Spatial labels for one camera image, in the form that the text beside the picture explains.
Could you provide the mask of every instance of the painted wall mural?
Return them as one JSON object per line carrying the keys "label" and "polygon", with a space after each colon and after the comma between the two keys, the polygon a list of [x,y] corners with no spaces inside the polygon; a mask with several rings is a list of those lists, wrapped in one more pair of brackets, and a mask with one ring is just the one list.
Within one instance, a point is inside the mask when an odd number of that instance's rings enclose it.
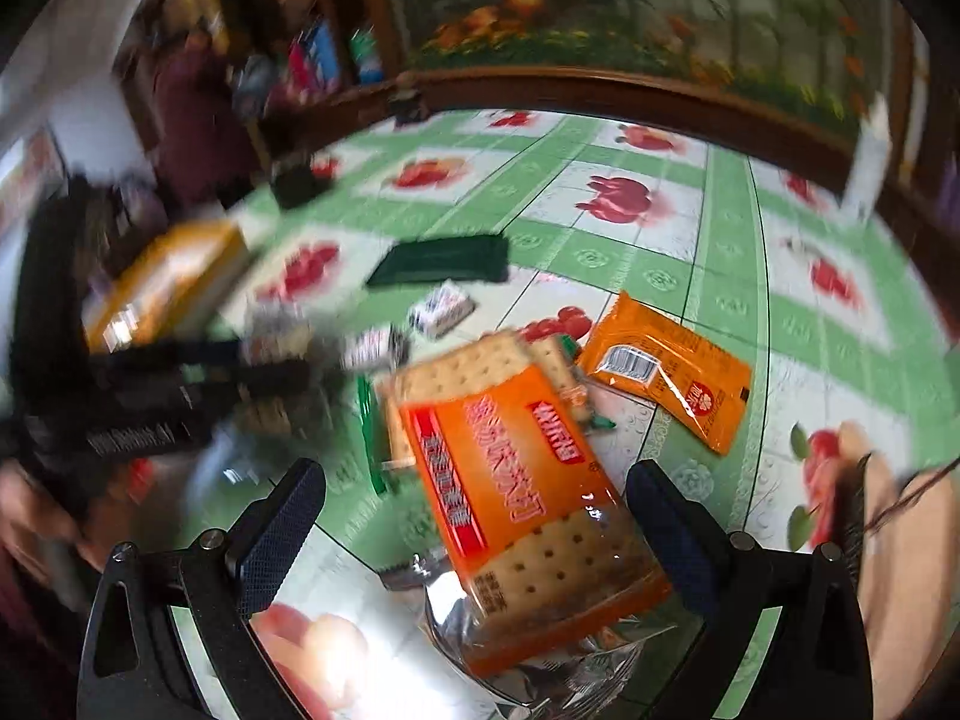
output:
{"label": "painted wall mural", "polygon": [[880,89],[887,0],[392,0],[409,64],[693,81],[848,138]]}

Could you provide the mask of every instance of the yellow box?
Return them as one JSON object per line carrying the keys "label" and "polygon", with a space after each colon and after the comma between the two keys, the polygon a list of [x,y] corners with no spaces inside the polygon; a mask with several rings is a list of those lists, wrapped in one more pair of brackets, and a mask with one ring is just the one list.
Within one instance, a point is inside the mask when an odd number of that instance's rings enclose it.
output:
{"label": "yellow box", "polygon": [[196,336],[243,274],[251,255],[230,221],[181,224],[155,239],[117,280],[103,306],[85,324],[90,351],[111,351],[107,330],[123,322],[131,344],[164,336]]}

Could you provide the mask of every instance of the white label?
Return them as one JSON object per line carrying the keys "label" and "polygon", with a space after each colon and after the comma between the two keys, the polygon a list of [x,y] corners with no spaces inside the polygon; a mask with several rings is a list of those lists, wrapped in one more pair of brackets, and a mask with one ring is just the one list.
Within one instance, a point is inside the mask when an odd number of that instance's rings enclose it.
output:
{"label": "white label", "polygon": [[650,386],[658,367],[659,360],[656,357],[632,346],[626,346],[624,343],[618,343],[617,346],[608,348],[597,370],[626,376],[628,379],[640,382],[643,386]]}
{"label": "white label", "polygon": [[435,340],[466,319],[474,308],[476,304],[467,293],[452,281],[445,281],[411,307],[408,319],[411,327]]}

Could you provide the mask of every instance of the orange snack packet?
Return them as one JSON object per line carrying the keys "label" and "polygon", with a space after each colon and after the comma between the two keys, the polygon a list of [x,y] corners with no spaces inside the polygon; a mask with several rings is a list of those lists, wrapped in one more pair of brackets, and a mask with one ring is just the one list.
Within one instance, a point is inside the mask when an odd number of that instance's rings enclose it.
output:
{"label": "orange snack packet", "polygon": [[670,584],[592,450],[512,332],[392,382],[475,624],[480,677],[651,608]]}
{"label": "orange snack packet", "polygon": [[721,455],[750,397],[750,365],[623,292],[577,364],[602,384],[656,401]]}

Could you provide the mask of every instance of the screw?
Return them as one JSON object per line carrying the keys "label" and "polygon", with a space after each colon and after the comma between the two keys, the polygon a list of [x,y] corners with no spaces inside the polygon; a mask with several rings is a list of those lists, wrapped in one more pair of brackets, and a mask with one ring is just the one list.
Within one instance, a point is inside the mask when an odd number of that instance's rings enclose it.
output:
{"label": "screw", "polygon": [[224,543],[224,532],[219,528],[210,528],[200,534],[200,546],[203,549],[216,549]]}
{"label": "screw", "polygon": [[843,552],[841,552],[840,547],[838,547],[832,541],[828,541],[826,544],[821,545],[820,554],[830,562],[837,562],[837,560],[840,560],[841,557],[843,557]]}
{"label": "screw", "polygon": [[733,531],[733,533],[730,534],[730,543],[733,545],[733,549],[737,549],[740,552],[750,552],[752,548],[757,546],[754,537],[751,536],[750,533],[743,531]]}
{"label": "screw", "polygon": [[114,562],[123,562],[134,555],[136,555],[136,545],[130,543],[129,541],[124,541],[122,544],[117,544],[117,546],[113,548],[112,557]]}

